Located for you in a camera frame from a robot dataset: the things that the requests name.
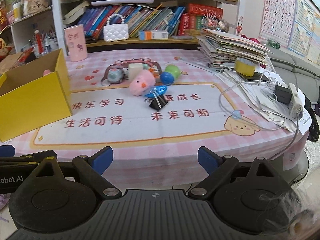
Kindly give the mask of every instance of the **white handbag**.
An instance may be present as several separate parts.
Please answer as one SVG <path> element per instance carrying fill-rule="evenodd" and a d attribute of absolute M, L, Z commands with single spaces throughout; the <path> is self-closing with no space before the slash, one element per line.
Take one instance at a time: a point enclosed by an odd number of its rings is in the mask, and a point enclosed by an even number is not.
<path fill-rule="evenodd" d="M 121 17 L 121 23 L 110 25 L 110 19 L 114 16 Z M 129 28 L 126 23 L 124 23 L 124 17 L 115 13 L 108 17 L 107 25 L 103 27 L 103 39 L 104 41 L 119 41 L 126 40 L 129 38 Z"/>

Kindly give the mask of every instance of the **power strip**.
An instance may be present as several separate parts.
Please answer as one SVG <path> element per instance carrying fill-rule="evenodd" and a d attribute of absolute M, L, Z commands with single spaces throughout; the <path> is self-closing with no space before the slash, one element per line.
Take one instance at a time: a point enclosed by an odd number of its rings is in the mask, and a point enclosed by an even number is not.
<path fill-rule="evenodd" d="M 301 113 L 303 113 L 303 105 L 301 99 L 298 96 L 298 92 L 294 84 L 288 83 L 288 87 L 292 94 L 290 103 L 288 105 L 289 114 L 292 118 L 297 118 L 298 115 L 298 119 L 300 119 L 302 117 Z"/>

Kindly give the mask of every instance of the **blue ball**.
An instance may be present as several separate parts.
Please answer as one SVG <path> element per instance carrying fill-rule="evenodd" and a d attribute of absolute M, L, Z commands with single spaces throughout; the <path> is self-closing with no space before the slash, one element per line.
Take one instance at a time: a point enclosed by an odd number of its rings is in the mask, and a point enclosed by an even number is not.
<path fill-rule="evenodd" d="M 174 83 L 174 76 L 169 72 L 162 72 L 160 75 L 161 82 L 166 85 L 170 86 Z"/>

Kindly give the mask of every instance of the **table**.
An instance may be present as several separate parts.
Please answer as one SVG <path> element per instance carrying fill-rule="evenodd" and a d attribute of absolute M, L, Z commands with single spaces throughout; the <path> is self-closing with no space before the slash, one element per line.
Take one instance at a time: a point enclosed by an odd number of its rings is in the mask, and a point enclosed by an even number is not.
<path fill-rule="evenodd" d="M 181 70 L 178 82 L 168 88 L 169 103 L 160 113 L 149 108 L 145 98 L 131 95 L 128 81 L 108 87 L 100 82 L 108 66 L 137 59 L 158 63 L 163 70 L 167 64 Z M 81 154 L 91 156 L 111 146 L 114 160 L 103 176 L 115 186 L 127 188 L 201 181 L 207 173 L 197 161 L 200 146 L 220 156 L 233 155 L 252 162 L 257 156 L 270 158 L 289 144 L 293 133 L 284 129 L 265 131 L 249 126 L 236 130 L 236 119 L 218 105 L 226 84 L 181 59 L 205 60 L 199 51 L 175 49 L 105 51 L 90 53 L 81 62 L 67 59 L 73 116 L 4 144 L 12 144 L 17 155 L 53 149 L 59 161 Z M 222 101 L 230 111 L 241 110 L 244 117 L 260 126 L 276 127 L 231 90 Z M 299 134 L 284 153 L 284 170 L 296 165 L 307 137 L 308 132 Z"/>

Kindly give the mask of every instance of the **yellow tape roll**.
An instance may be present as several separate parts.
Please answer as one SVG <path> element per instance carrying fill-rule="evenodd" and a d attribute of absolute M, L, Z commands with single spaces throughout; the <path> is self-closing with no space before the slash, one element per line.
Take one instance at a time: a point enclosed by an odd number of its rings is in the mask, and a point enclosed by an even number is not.
<path fill-rule="evenodd" d="M 255 64 L 250 60 L 238 57 L 235 63 L 235 71 L 242 75 L 252 77 L 255 71 Z"/>

